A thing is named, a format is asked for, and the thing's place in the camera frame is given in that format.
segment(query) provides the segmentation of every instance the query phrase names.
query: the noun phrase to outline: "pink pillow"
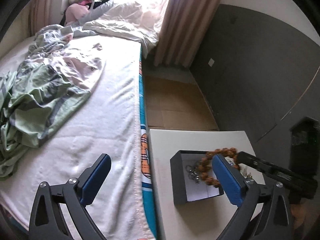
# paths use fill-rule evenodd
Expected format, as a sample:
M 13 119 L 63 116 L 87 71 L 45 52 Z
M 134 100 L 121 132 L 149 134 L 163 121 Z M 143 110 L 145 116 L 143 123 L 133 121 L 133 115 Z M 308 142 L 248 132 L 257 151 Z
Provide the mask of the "pink pillow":
M 88 5 L 83 6 L 77 3 L 71 4 L 66 10 L 66 22 L 72 22 L 80 19 L 89 12 Z

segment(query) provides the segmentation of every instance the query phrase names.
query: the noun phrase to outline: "green and gray plaid blanket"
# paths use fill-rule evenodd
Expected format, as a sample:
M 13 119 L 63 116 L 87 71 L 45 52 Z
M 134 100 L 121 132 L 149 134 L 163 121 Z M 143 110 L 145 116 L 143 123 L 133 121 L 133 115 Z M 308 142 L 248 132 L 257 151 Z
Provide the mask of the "green and gray plaid blanket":
M 39 60 L 64 49 L 73 37 L 89 35 L 95 33 L 46 27 L 36 34 L 18 70 L 0 77 L 0 180 L 10 177 L 27 150 L 46 142 L 89 98 L 89 90 Z

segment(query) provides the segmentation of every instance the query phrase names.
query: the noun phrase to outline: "gray wall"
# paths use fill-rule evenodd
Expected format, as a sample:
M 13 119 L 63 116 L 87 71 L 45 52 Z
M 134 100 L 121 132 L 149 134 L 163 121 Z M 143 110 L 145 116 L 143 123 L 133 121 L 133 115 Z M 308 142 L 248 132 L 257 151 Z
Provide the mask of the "gray wall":
M 320 47 L 292 26 L 260 12 L 220 5 L 191 72 L 220 130 L 246 131 L 258 157 L 287 168 L 290 127 L 304 116 L 320 120 L 320 74 L 281 118 L 319 65 Z

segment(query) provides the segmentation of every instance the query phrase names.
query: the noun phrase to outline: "cardboard box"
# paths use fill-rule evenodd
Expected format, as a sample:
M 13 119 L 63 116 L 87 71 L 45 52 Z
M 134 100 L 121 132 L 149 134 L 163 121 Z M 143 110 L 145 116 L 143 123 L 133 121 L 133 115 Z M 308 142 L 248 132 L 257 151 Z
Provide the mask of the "cardboard box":
M 201 158 L 205 157 L 205 151 L 178 151 L 170 159 L 173 202 L 185 204 L 187 202 L 206 199 L 224 194 L 222 187 L 207 186 L 204 181 L 196 183 L 188 177 L 187 165 L 194 166 Z M 212 170 L 208 175 L 216 179 Z

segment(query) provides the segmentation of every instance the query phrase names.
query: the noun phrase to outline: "blue gripper pad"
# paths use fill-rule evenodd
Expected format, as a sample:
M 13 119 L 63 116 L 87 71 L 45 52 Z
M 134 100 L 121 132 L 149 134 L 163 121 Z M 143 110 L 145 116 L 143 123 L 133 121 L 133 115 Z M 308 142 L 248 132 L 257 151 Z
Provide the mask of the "blue gripper pad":
M 219 180 L 219 182 L 221 183 L 221 186 L 224 192 L 226 193 L 230 203 L 233 205 L 236 205 L 237 207 L 240 207 L 243 202 L 241 187 L 239 183 L 236 181 L 236 179 L 234 178 L 234 176 L 231 174 L 231 172 L 228 170 L 226 165 L 229 165 L 230 168 L 232 168 L 227 161 L 224 163 L 219 158 L 218 155 L 215 155 L 212 158 L 212 170 L 214 174 L 217 176 L 217 179 Z
M 82 187 L 80 203 L 83 206 L 92 204 L 110 170 L 111 159 L 105 155 Z

